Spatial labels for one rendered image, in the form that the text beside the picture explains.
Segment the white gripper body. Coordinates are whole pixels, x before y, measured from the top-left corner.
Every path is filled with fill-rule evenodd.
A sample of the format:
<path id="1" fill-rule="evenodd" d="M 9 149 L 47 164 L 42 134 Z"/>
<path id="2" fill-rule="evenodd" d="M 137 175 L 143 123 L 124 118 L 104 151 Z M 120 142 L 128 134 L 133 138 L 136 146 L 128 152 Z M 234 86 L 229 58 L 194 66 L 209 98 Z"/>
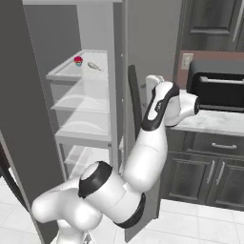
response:
<path id="1" fill-rule="evenodd" d="M 159 83 L 164 82 L 165 79 L 162 75 L 148 75 L 146 77 L 146 94 L 147 94 L 147 103 L 151 102 L 152 99 L 152 90 Z"/>

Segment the grey fridge door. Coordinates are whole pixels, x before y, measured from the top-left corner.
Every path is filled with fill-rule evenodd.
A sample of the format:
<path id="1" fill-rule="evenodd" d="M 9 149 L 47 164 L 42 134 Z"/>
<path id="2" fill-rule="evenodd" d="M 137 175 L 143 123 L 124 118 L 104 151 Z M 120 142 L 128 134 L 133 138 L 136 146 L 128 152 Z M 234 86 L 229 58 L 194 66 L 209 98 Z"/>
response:
<path id="1" fill-rule="evenodd" d="M 134 125 L 134 114 L 132 99 L 132 92 L 129 84 L 129 76 L 131 70 L 130 65 L 135 66 L 135 72 L 138 78 L 138 86 L 145 82 L 145 77 L 154 72 L 160 72 L 164 66 L 167 58 L 163 57 L 166 50 L 167 41 L 170 37 L 173 38 L 173 45 L 176 45 L 177 30 L 175 30 L 176 22 L 173 22 L 175 34 L 173 36 L 164 36 L 164 28 L 168 25 L 163 20 L 173 20 L 174 17 L 169 17 L 163 7 L 167 7 L 164 0 L 123 0 L 123 136 L 124 136 L 124 164 L 127 160 L 132 148 L 135 144 L 136 130 Z M 151 220 L 158 217 L 158 208 L 160 205 L 159 188 L 160 188 L 160 174 L 153 184 L 152 188 L 145 193 L 146 203 L 144 212 L 140 220 L 129 229 L 125 230 L 125 241 L 131 244 L 132 241 L 140 231 L 142 231 Z"/>

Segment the clear freezer drawer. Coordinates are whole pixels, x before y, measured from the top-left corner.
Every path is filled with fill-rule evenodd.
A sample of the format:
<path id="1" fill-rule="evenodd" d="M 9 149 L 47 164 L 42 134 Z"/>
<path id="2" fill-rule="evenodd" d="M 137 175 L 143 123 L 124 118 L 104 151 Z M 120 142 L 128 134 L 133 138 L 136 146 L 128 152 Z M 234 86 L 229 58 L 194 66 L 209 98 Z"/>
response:
<path id="1" fill-rule="evenodd" d="M 55 134 L 60 142 L 111 141 L 110 115 L 102 112 L 75 111 Z"/>
<path id="2" fill-rule="evenodd" d="M 60 111 L 109 112 L 107 79 L 82 78 L 51 107 Z"/>

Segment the grey fridge cabinet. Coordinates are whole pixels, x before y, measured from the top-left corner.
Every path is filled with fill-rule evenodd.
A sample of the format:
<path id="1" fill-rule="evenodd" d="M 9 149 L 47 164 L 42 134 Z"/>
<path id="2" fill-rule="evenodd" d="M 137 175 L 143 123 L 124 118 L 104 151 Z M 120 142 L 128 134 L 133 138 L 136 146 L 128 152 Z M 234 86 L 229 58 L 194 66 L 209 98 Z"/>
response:
<path id="1" fill-rule="evenodd" d="M 64 161 L 73 146 L 107 149 L 109 164 L 117 170 L 123 130 L 122 0 L 23 0 L 23 5 L 63 178 L 68 179 Z M 108 55 L 108 76 L 97 79 L 107 79 L 109 84 L 110 142 L 69 143 L 55 138 L 75 111 L 51 107 L 80 79 L 50 80 L 46 75 L 81 50 L 106 51 Z"/>

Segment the clear freezer shelf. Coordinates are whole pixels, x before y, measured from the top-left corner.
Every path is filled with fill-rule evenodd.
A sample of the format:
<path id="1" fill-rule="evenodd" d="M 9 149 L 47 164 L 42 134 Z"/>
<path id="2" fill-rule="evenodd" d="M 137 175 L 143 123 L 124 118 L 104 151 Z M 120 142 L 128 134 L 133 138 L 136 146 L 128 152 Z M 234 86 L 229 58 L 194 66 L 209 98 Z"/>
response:
<path id="1" fill-rule="evenodd" d="M 109 151 L 107 149 L 73 146 L 64 161 L 68 170 L 68 179 L 81 175 L 90 164 L 96 161 L 110 163 Z"/>
<path id="2" fill-rule="evenodd" d="M 84 61 L 81 67 L 73 62 L 75 56 L 81 56 Z M 91 69 L 92 62 L 102 71 Z M 50 80 L 78 81 L 81 78 L 105 78 L 108 76 L 108 55 L 106 51 L 81 50 L 50 71 L 46 77 Z"/>

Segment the grey freezer door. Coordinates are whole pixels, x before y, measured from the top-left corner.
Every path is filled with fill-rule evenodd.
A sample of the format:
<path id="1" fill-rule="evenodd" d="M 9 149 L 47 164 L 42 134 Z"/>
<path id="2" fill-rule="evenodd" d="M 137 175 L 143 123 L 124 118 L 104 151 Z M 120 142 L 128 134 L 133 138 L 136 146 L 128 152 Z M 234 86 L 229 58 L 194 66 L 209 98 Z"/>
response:
<path id="1" fill-rule="evenodd" d="M 0 142 L 28 208 L 63 182 L 22 0 L 0 0 Z"/>

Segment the black toaster oven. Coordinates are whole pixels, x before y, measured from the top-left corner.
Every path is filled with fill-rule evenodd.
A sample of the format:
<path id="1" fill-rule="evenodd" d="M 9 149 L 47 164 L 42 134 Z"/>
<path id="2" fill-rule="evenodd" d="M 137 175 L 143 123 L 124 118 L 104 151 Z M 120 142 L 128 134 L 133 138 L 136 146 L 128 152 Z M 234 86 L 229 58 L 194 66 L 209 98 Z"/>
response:
<path id="1" fill-rule="evenodd" d="M 244 61 L 193 60 L 189 67 L 186 90 L 200 99 L 202 110 L 244 113 L 244 85 L 202 83 L 200 76 L 211 79 L 244 79 Z"/>

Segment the red and blue cupcake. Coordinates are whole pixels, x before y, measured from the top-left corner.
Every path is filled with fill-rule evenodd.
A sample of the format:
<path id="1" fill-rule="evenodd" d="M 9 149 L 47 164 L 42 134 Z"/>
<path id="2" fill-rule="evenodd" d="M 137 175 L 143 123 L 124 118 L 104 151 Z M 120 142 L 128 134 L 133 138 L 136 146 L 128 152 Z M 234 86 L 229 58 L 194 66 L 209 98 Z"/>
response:
<path id="1" fill-rule="evenodd" d="M 73 62 L 77 67 L 81 67 L 83 64 L 84 59 L 81 56 L 75 56 Z"/>

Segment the dark grey drawer front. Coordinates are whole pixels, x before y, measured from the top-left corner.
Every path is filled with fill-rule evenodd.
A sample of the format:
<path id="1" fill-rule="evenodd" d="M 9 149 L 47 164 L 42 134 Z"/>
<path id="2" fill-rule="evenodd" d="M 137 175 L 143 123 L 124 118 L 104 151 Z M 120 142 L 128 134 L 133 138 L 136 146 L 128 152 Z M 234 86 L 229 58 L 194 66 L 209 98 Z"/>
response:
<path id="1" fill-rule="evenodd" d="M 221 145 L 236 145 L 237 149 L 219 149 L 212 147 L 212 143 Z M 188 152 L 218 153 L 234 156 L 244 156 L 244 137 L 206 132 L 189 132 L 185 149 Z"/>

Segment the dark grey base cupboard door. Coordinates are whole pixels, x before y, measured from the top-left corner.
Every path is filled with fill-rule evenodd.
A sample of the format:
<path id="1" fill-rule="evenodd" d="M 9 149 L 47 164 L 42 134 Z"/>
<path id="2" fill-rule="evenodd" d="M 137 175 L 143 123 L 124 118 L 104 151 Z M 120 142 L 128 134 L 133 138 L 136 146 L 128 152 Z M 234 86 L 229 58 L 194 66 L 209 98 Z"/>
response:
<path id="1" fill-rule="evenodd" d="M 204 204 L 211 187 L 212 178 L 207 184 L 212 161 L 215 161 L 213 175 L 218 158 L 182 152 L 170 153 L 171 177 L 168 189 L 172 200 Z"/>
<path id="2" fill-rule="evenodd" d="M 219 184 L 216 185 L 223 161 L 224 172 Z M 218 160 L 206 205 L 244 212 L 244 160 L 230 158 Z"/>

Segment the white wall socket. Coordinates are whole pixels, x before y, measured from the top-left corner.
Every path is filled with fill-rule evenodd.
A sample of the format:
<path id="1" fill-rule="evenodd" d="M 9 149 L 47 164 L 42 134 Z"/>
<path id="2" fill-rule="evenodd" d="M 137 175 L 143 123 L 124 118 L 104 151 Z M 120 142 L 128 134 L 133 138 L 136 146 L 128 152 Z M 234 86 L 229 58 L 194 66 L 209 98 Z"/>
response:
<path id="1" fill-rule="evenodd" d="M 193 54 L 192 53 L 183 53 L 182 54 L 181 69 L 187 70 L 192 61 L 193 61 Z"/>

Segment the dark grey wall cupboard door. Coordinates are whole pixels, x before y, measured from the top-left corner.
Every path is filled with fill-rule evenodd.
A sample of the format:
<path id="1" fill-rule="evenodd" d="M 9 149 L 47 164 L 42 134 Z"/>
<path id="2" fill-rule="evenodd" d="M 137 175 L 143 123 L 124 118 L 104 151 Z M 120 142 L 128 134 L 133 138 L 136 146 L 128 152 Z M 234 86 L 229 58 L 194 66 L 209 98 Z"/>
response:
<path id="1" fill-rule="evenodd" d="M 244 52 L 244 13 L 233 42 L 241 0 L 186 0 L 181 50 Z"/>

